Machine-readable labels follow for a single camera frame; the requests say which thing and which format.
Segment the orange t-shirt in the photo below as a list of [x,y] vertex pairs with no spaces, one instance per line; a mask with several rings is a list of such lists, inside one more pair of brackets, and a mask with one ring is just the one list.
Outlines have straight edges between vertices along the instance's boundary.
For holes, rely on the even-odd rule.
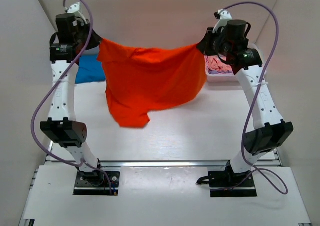
[[150,111],[192,101],[206,82],[205,57],[195,44],[141,48],[103,39],[97,60],[106,78],[109,112],[123,128],[144,128]]

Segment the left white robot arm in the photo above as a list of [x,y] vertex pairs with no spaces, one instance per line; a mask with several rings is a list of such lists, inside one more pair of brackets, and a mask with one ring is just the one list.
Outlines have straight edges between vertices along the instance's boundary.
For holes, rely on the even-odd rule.
[[55,21],[58,31],[49,44],[52,84],[56,89],[48,119],[40,123],[40,129],[72,155],[80,178],[97,187],[105,182],[105,173],[86,143],[87,126],[76,120],[75,81],[79,67],[69,67],[86,43],[90,23],[81,13],[59,14]]

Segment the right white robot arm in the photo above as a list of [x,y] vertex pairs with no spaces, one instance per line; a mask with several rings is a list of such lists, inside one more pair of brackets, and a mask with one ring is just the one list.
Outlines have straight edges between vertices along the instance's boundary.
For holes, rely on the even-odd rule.
[[217,56],[231,66],[250,106],[248,119],[253,119],[254,127],[251,132],[243,131],[241,150],[227,162],[225,169],[200,178],[199,185],[218,183],[222,187],[234,187],[240,184],[249,177],[256,162],[280,147],[294,130],[272,99],[259,52],[249,47],[250,29],[251,25],[244,20],[219,19],[196,46],[205,56]]

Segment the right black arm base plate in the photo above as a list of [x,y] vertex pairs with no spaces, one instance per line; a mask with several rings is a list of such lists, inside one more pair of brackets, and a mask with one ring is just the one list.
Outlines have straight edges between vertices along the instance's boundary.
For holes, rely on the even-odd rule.
[[197,185],[209,185],[211,198],[253,198],[257,190],[253,176],[249,173],[231,178],[226,171],[209,171],[208,176],[200,177]]

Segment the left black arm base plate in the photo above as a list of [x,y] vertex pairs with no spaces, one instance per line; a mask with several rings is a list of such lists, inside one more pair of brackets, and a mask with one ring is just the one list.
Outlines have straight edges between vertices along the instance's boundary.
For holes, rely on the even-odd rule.
[[76,196],[118,196],[120,171],[105,171],[110,179],[98,171],[78,172],[76,175],[73,195]]

